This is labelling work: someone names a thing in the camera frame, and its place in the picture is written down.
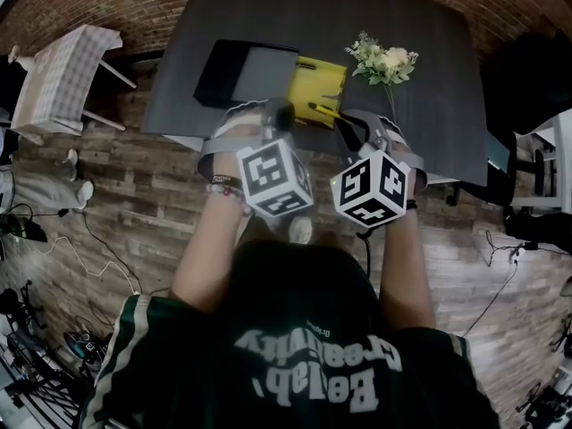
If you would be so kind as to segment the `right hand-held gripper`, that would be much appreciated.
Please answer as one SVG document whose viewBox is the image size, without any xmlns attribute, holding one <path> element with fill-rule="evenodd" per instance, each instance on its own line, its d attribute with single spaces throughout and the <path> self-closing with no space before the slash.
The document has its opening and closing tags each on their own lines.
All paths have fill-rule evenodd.
<svg viewBox="0 0 572 429">
<path fill-rule="evenodd" d="M 425 190 L 425 161 L 411 152 L 393 121 L 349 109 L 334 118 L 342 171 L 331 178 L 336 212 L 373 229 L 407 211 L 408 181 Z"/>
</svg>

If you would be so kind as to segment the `person's left hand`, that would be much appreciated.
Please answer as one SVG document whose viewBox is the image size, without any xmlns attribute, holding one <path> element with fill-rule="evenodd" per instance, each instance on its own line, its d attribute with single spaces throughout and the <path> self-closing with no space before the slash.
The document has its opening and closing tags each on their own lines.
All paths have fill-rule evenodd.
<svg viewBox="0 0 572 429">
<path fill-rule="evenodd" d="M 220 137 L 250 137 L 260 133 L 263 108 L 260 104 L 245 104 L 230 109 L 214 133 Z"/>
</svg>

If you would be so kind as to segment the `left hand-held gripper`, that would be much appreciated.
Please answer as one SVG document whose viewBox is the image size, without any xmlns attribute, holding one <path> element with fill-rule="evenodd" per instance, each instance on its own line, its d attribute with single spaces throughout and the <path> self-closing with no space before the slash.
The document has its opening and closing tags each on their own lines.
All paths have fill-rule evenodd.
<svg viewBox="0 0 572 429">
<path fill-rule="evenodd" d="M 309 175 L 291 138 L 294 105 L 283 98 L 271 98 L 237 106 L 245 104 L 262 106 L 260 133 L 215 138 L 214 132 L 203 142 L 198 172 L 215 190 L 238 194 L 247 213 L 275 218 L 312 206 Z"/>
</svg>

